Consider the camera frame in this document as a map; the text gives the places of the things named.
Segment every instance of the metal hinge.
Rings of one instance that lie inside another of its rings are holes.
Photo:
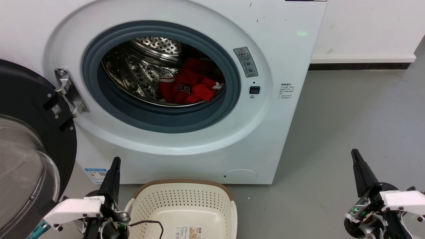
[[[65,98],[71,110],[72,117],[77,118],[82,112],[90,112],[77,87],[72,82],[69,71],[65,68],[58,68],[54,71],[54,74],[60,85],[55,91],[58,96]]]

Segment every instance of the gray rubber gasket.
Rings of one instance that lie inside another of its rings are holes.
[[[143,103],[120,91],[108,79],[100,61],[114,46],[145,36],[170,38],[204,52],[223,72],[225,91],[212,102],[176,109]],[[241,89],[236,64],[219,44],[193,29],[161,21],[124,23],[100,34],[84,55],[82,75],[92,97],[112,116],[134,127],[161,133],[192,132],[218,122],[233,109]]]

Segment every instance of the black baseboard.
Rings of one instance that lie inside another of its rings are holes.
[[[406,70],[409,63],[324,63],[310,64],[309,71]]]

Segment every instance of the white wall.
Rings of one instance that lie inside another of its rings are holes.
[[[425,0],[328,0],[312,63],[413,62]]]

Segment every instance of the circular panel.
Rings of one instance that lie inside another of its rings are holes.
[[[155,155],[199,154],[222,149],[242,140],[265,120],[271,105],[272,76],[263,52],[246,32],[219,13],[191,1],[167,3],[168,5],[164,7],[163,0],[97,1],[80,8],[51,35],[43,61],[45,75],[49,79],[54,79],[54,70],[66,66],[91,110],[88,114],[82,114],[77,119],[77,124],[90,134],[125,149]],[[160,13],[152,11],[159,8]],[[139,20],[155,20],[186,26],[208,36],[228,53],[239,72],[241,91],[236,105],[226,117],[209,127],[190,133],[159,134],[133,127],[111,116],[94,99],[86,87],[81,70],[82,59],[88,46],[108,29]],[[258,77],[245,76],[244,68],[233,51],[240,47],[249,49],[258,70]],[[249,88],[253,84],[261,87],[261,93],[251,99]]]
[[[223,174],[223,179],[229,183],[253,183],[257,178],[257,173],[248,169],[235,169]]]

